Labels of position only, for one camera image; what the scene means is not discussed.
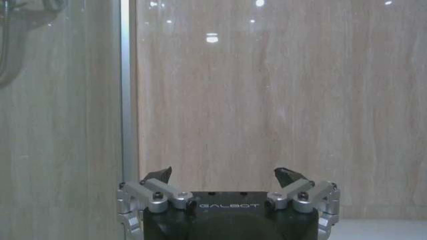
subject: screw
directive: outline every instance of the screw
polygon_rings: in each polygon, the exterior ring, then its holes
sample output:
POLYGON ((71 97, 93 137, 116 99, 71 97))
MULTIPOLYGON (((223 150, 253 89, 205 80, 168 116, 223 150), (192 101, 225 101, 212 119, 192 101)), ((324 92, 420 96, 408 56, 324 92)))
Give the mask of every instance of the screw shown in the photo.
POLYGON ((161 199, 163 199, 163 192, 156 191, 156 192, 152 194, 152 199, 153 199, 153 200, 161 200, 161 199))
POLYGON ((278 197, 278 198, 283 197, 283 195, 282 195, 280 193, 278 193, 278 192, 274 192, 272 195, 274 195, 275 197, 278 197))
POLYGON ((306 191, 300 191, 298 193, 298 199, 302 201, 307 201, 308 200, 308 193, 306 191))
POLYGON ((185 197, 188 195, 188 192, 183 191, 177 194, 179 197, 185 197))

